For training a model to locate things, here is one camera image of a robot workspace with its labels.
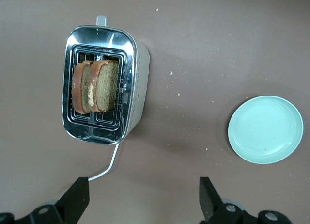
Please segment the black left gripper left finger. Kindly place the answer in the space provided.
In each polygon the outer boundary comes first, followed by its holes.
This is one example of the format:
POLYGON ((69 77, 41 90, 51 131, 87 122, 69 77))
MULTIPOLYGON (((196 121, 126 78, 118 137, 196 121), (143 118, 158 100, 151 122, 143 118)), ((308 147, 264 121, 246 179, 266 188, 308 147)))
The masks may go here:
POLYGON ((2 224, 76 224, 90 201, 89 179, 78 178, 53 205, 42 205, 16 220, 9 212, 0 214, 2 224))

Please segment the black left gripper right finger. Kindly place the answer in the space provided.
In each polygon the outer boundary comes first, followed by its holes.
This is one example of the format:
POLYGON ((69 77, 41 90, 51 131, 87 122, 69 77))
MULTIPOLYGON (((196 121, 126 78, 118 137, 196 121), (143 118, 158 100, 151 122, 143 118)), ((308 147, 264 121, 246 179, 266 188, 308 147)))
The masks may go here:
POLYGON ((290 224, 282 213, 263 210, 254 217, 238 205, 223 202, 210 178, 200 177, 199 202, 204 220, 202 224, 290 224))

